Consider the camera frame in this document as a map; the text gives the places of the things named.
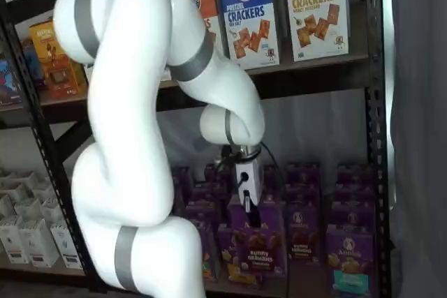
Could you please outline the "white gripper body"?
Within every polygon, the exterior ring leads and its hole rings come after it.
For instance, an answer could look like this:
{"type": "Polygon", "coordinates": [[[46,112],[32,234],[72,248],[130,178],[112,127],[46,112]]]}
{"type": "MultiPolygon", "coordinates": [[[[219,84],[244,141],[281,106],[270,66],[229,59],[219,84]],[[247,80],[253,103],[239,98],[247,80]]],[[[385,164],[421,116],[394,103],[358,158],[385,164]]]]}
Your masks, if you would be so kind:
{"type": "Polygon", "coordinates": [[[262,195],[261,169],[257,159],[253,159],[248,163],[237,163],[235,165],[235,173],[237,177],[237,192],[241,205],[245,204],[246,192],[251,202],[257,206],[262,195]]]}

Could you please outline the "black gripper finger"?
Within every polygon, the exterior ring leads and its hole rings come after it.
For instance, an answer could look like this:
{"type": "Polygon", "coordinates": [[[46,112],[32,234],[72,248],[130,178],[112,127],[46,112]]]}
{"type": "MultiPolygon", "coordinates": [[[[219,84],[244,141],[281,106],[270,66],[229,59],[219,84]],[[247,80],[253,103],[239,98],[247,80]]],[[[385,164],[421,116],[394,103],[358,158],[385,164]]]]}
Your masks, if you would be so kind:
{"type": "Polygon", "coordinates": [[[261,226],[261,218],[258,207],[253,203],[249,190],[243,190],[242,206],[247,216],[247,225],[250,228],[259,228],[261,226]]]}

